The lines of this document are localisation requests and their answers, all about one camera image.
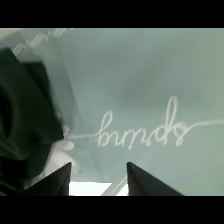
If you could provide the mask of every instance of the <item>fold in cloth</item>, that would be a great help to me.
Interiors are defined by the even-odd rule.
[[[9,194],[42,172],[63,132],[44,65],[22,64],[8,48],[0,50],[0,104],[0,191]]]

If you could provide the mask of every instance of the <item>green surface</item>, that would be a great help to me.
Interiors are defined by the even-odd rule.
[[[116,183],[132,161],[183,194],[224,195],[223,40],[223,29],[26,29],[0,46],[22,61],[44,61],[75,143],[72,180]],[[107,111],[113,118],[104,131],[118,131],[118,143],[130,129],[145,128],[148,137],[164,125],[166,135],[161,128],[149,146],[140,133],[132,149],[131,134],[123,147],[114,135],[103,146],[97,132]],[[190,125],[207,121],[215,123],[192,128],[176,145]]]

